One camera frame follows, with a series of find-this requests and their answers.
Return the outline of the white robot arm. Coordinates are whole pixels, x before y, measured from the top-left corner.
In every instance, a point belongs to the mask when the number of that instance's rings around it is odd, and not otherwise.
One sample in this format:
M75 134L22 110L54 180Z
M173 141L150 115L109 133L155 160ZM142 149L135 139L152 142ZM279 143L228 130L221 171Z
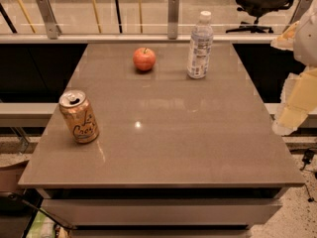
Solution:
M300 18L270 43L273 48L293 51L294 59L305 65L284 81L272 130L286 136L296 131L317 107L317 9L310 7Z

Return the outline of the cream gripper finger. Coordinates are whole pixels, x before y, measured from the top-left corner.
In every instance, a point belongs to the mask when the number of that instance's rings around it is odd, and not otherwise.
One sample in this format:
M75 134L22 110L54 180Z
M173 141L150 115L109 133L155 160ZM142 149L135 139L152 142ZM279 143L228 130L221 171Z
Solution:
M278 50L293 52L296 48L298 26L298 21L291 24L282 34L278 35L270 42L270 46Z
M300 74L286 78L280 103L274 114L272 130L280 136L290 135L317 107L317 67L306 66Z

